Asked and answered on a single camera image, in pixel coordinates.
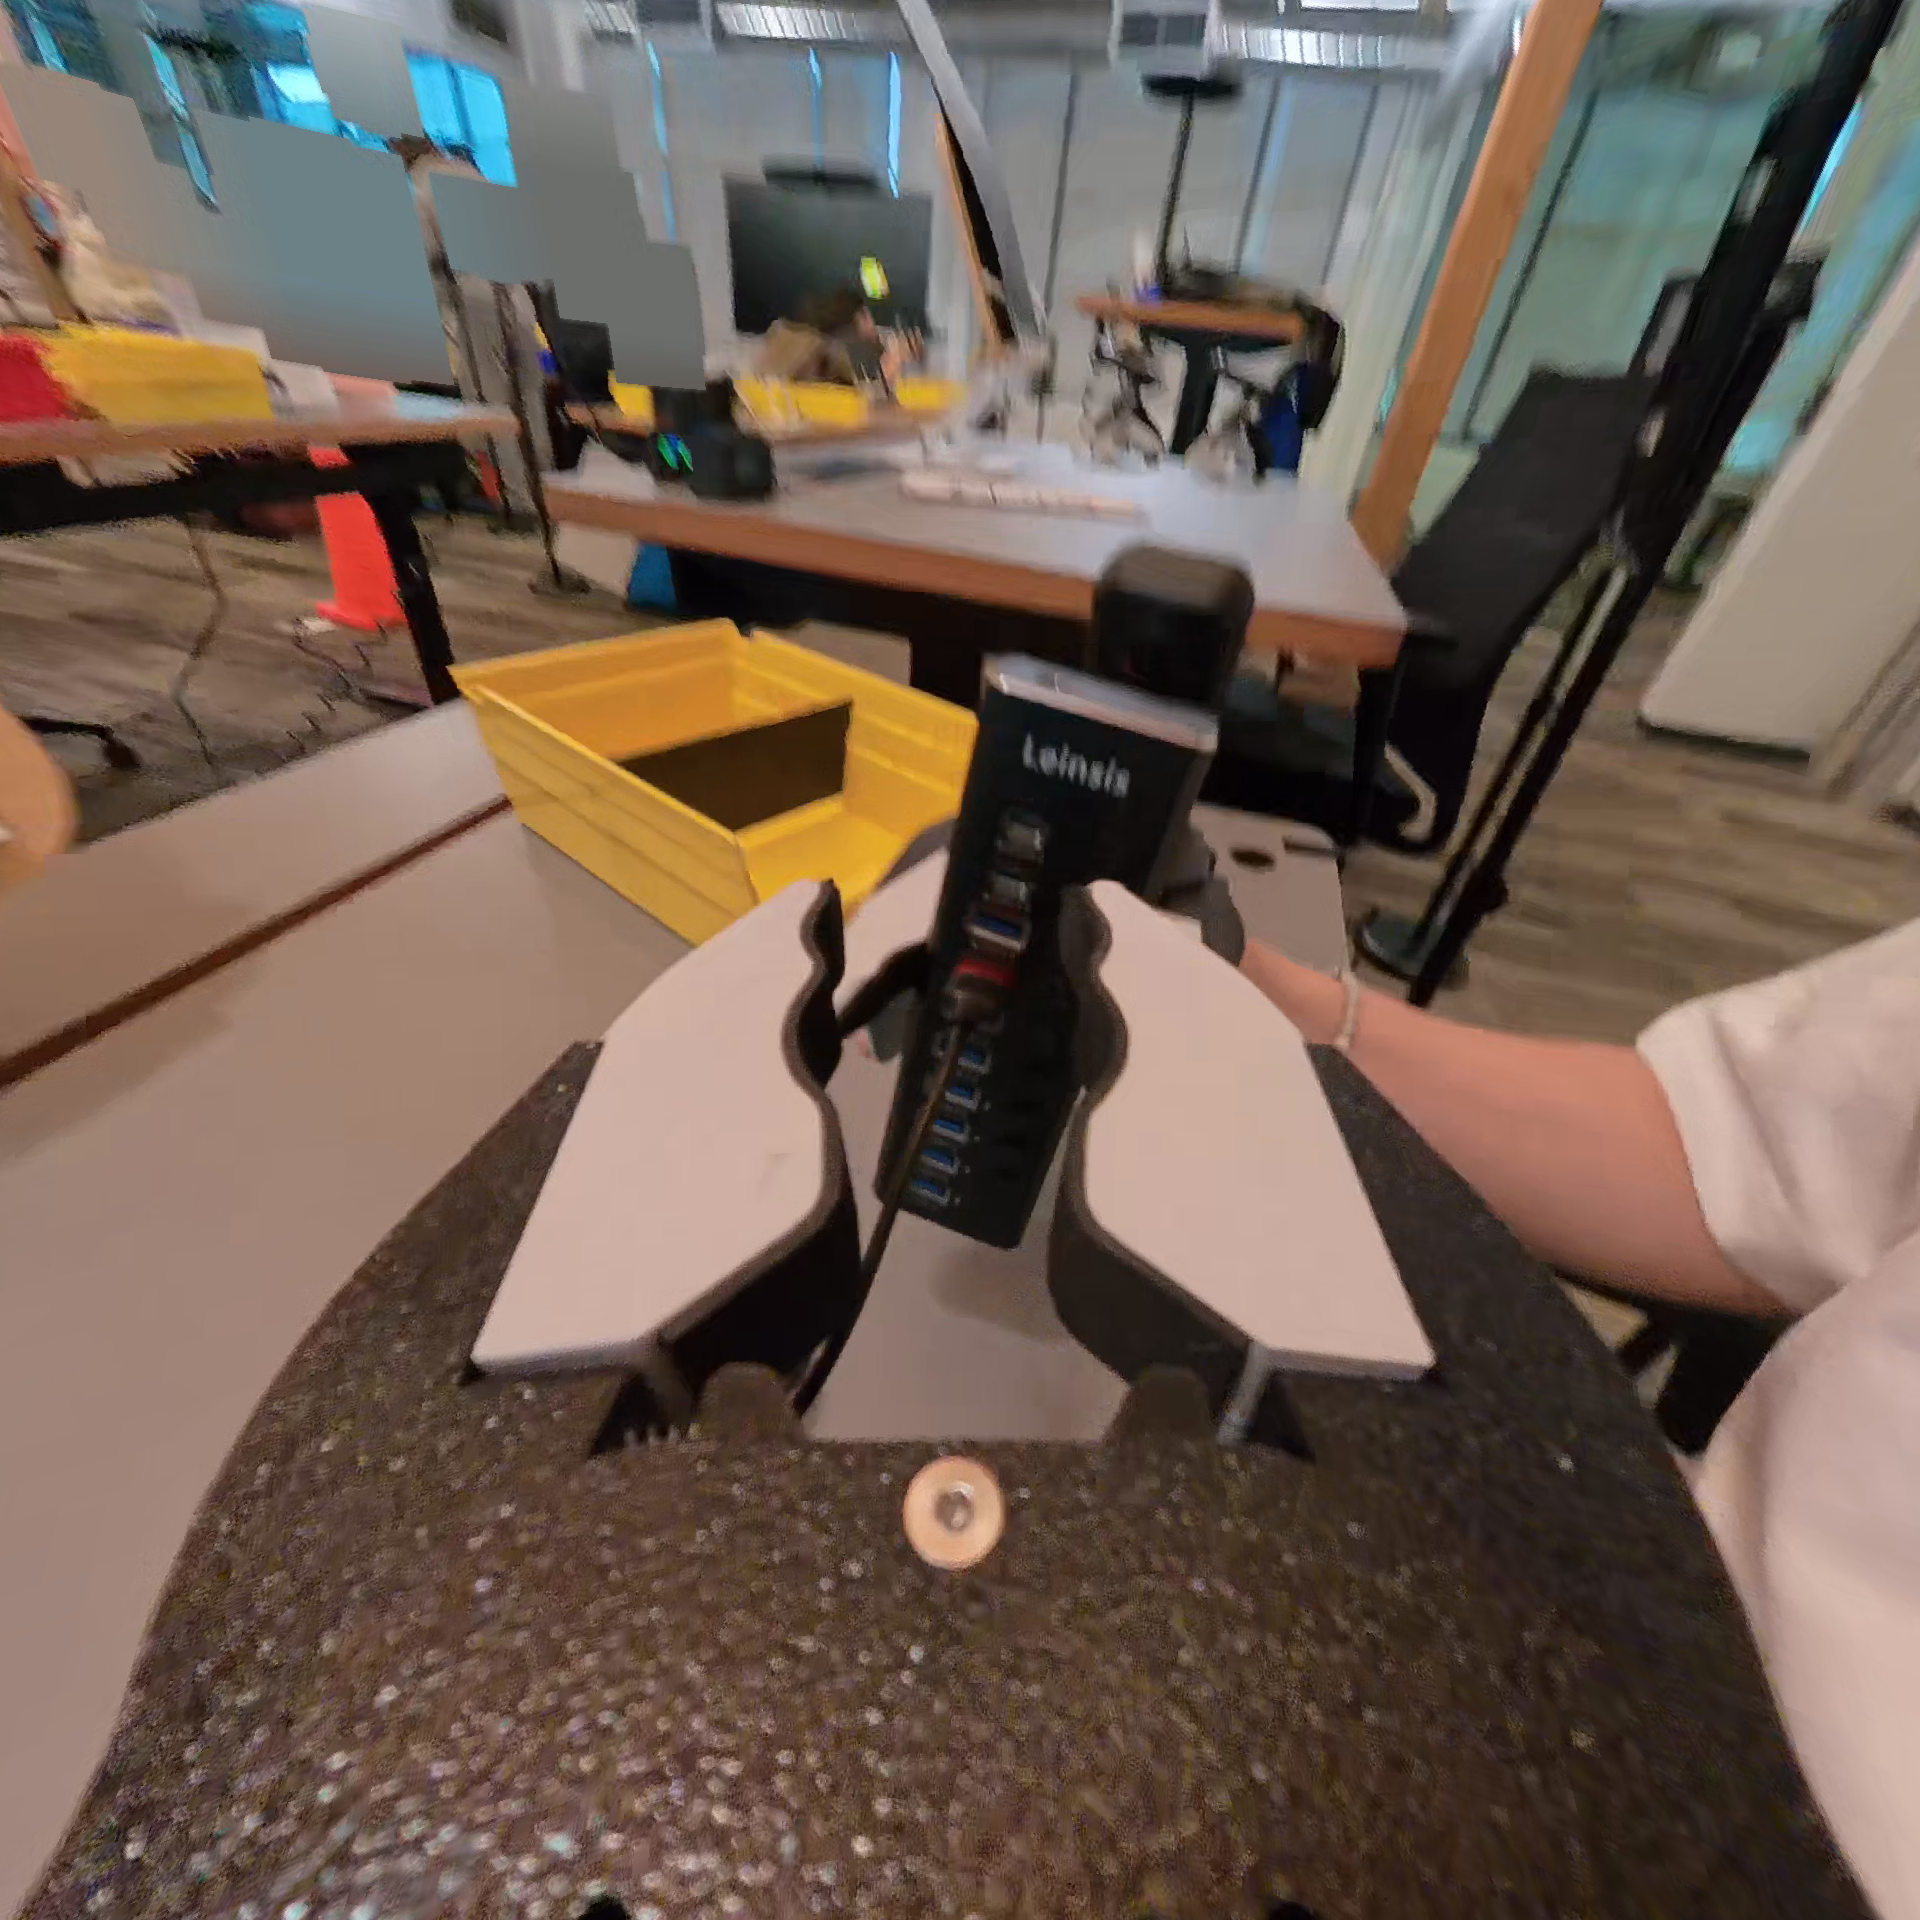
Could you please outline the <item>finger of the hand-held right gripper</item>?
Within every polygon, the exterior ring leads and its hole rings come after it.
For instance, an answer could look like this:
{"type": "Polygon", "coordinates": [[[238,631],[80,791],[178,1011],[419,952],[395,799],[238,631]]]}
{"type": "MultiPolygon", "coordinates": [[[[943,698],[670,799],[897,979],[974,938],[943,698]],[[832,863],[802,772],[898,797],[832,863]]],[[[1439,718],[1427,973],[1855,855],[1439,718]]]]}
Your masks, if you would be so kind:
{"type": "Polygon", "coordinates": [[[928,999],[934,951],[927,939],[889,951],[838,1007],[838,1035],[873,1058],[902,1058],[928,999]]]}
{"type": "Polygon", "coordinates": [[[1241,965],[1246,926],[1205,835],[1175,831],[1168,838],[1145,898],[1162,915],[1192,924],[1200,941],[1230,967],[1241,965]]]}

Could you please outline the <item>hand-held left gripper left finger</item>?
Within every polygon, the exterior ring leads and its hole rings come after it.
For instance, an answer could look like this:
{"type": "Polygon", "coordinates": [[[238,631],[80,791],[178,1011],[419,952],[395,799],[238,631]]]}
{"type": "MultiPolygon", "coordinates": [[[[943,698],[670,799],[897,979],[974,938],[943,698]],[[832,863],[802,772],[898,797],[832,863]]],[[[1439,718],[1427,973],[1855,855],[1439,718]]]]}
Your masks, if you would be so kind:
{"type": "Polygon", "coordinates": [[[691,949],[613,1022],[472,1346],[483,1375],[737,1360],[824,1381],[866,1301],[829,1095],[846,965],[831,879],[691,949]]]}

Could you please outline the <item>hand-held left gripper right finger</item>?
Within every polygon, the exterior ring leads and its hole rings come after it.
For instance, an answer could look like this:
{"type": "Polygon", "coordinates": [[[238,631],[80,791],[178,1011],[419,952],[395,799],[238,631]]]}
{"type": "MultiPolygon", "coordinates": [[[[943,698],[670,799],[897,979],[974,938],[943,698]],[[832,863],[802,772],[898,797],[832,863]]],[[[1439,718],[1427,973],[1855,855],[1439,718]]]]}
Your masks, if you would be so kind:
{"type": "Polygon", "coordinates": [[[1186,924],[1073,886],[1061,957],[1083,1084],[1047,1236],[1070,1336],[1121,1381],[1417,1381],[1434,1344],[1309,1044],[1186,924]]]}

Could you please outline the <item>black usb hub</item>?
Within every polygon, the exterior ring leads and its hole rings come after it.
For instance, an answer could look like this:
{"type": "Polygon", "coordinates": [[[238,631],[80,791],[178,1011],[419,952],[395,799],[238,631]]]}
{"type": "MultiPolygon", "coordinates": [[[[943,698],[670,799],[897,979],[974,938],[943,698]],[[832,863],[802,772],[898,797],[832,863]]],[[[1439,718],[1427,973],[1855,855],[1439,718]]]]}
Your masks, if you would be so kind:
{"type": "Polygon", "coordinates": [[[928,926],[928,999],[881,1147],[883,1202],[1021,1244],[1081,1085],[1067,894],[1115,879],[1145,900],[1214,754],[1208,709],[1035,655],[986,663],[928,926]]]}

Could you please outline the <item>person's right forearm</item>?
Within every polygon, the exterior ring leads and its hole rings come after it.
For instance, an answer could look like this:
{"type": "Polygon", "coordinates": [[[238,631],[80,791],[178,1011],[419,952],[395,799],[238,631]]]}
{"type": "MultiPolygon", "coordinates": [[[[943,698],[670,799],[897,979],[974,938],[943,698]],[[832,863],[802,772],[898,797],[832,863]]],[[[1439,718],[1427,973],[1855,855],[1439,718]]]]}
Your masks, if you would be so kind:
{"type": "Polygon", "coordinates": [[[1240,972],[1544,1261],[1595,1290],[1782,1323],[1719,1248],[1663,1084],[1631,1047],[1456,1024],[1249,941],[1240,972]]]}

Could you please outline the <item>white keyboard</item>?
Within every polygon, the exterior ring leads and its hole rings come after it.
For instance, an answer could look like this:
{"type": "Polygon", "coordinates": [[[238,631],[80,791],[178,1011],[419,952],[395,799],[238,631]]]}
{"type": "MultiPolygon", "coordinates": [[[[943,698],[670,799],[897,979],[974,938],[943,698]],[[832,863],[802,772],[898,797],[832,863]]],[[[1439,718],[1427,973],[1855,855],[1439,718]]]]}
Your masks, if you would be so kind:
{"type": "Polygon", "coordinates": [[[1021,516],[1065,516],[1081,520],[1145,518],[1145,507],[1131,495],[1042,485],[1010,472],[914,469],[898,472],[898,490],[905,499],[941,507],[1010,511],[1021,516]]]}

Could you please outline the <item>small high table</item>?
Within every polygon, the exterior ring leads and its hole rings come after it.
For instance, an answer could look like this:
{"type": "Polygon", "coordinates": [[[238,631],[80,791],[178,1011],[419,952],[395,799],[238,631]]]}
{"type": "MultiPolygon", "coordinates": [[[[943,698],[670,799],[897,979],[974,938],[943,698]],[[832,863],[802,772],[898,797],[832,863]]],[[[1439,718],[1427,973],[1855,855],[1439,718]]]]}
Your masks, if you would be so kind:
{"type": "Polygon", "coordinates": [[[1184,383],[1175,403],[1168,453],[1184,456],[1209,430],[1217,383],[1234,352],[1294,352],[1282,389],[1299,424],[1294,454],[1327,421],[1345,365],[1346,331],[1305,295],[1258,299],[1168,299],[1162,295],[1080,295],[1080,316],[1098,327],[1131,328],[1145,343],[1184,354],[1184,383]]]}

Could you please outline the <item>black office chair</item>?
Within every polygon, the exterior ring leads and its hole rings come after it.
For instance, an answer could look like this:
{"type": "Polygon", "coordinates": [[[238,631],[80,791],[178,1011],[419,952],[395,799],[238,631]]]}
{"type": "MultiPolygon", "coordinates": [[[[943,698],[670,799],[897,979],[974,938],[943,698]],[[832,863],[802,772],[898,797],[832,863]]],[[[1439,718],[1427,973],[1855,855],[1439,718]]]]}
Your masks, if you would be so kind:
{"type": "Polygon", "coordinates": [[[1429,855],[1458,821],[1509,658],[1594,547],[1650,376],[1538,367],[1390,586],[1408,616],[1368,813],[1374,845],[1429,855]]]}

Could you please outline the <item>yellow plastic bin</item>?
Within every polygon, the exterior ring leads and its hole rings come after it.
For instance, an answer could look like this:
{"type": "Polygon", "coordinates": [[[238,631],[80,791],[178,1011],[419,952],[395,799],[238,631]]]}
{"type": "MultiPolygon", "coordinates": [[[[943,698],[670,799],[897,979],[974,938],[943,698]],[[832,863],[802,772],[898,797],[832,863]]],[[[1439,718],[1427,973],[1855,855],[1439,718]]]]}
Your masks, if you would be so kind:
{"type": "Polygon", "coordinates": [[[725,619],[454,669],[529,831],[689,944],[799,879],[843,911],[951,821],[973,711],[725,619]]]}

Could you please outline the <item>black device green lights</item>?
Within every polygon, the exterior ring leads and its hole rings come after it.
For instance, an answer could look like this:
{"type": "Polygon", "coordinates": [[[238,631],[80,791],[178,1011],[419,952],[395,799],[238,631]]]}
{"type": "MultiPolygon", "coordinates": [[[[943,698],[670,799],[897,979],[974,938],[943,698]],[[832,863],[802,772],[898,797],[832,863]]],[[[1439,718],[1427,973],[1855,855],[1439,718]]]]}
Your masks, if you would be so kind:
{"type": "Polygon", "coordinates": [[[778,492],[776,453],[735,419],[657,424],[641,437],[643,464],[669,487],[710,500],[765,500],[778,492]]]}

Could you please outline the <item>wooden pillar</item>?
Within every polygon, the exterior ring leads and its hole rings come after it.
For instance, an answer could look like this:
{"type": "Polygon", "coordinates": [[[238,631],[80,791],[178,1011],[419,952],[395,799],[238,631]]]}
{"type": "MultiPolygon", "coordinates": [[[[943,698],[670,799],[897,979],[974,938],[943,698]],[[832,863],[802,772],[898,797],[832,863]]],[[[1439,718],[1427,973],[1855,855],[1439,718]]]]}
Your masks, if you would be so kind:
{"type": "Polygon", "coordinates": [[[1379,565],[1402,550],[1413,499],[1598,19],[1601,3],[1538,3],[1526,15],[1374,467],[1353,500],[1352,525],[1379,565]]]}

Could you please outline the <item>white t-shirt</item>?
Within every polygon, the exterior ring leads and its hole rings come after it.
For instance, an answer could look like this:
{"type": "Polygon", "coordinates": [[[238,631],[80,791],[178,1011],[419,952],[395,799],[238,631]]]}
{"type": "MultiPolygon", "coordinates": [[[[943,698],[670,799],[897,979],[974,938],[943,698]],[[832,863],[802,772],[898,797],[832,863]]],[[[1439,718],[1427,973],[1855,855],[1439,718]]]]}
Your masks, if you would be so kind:
{"type": "Polygon", "coordinates": [[[1783,1725],[1918,1915],[1918,926],[1640,1035],[1728,1261],[1793,1314],[1697,1466],[1783,1725]]]}

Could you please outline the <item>orange traffic cone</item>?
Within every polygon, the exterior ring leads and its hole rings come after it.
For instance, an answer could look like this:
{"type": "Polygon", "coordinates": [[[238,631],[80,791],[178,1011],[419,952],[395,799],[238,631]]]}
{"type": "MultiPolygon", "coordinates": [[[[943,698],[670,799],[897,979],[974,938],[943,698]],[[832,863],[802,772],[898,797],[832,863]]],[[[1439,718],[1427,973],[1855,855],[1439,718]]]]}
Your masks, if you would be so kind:
{"type": "Polygon", "coordinates": [[[369,500],[355,492],[328,492],[317,495],[313,507],[329,579],[317,615],[352,632],[403,628],[393,559],[369,500]]]}

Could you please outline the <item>black-legged wooden table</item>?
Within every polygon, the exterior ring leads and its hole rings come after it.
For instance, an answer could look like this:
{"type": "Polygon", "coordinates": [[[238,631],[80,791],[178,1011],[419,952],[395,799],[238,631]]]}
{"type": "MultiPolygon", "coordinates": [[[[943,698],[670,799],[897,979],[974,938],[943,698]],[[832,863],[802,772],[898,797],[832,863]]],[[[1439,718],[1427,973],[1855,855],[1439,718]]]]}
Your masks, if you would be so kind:
{"type": "Polygon", "coordinates": [[[466,451],[514,434],[502,406],[434,396],[351,396],[331,414],[2,428],[2,536],[122,520],[178,520],[246,504],[361,495],[376,518],[432,703],[459,698],[442,602],[417,528],[419,499],[466,451]]]}

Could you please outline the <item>yellow storage tray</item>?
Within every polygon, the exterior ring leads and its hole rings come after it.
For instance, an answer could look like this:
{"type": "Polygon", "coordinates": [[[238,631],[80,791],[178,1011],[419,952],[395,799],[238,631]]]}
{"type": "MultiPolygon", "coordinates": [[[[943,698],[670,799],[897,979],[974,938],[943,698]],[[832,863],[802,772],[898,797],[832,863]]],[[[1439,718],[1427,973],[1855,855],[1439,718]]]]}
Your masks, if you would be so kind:
{"type": "Polygon", "coordinates": [[[273,421],[254,349],[137,327],[62,325],[34,336],[49,376],[83,419],[114,424],[273,421]]]}

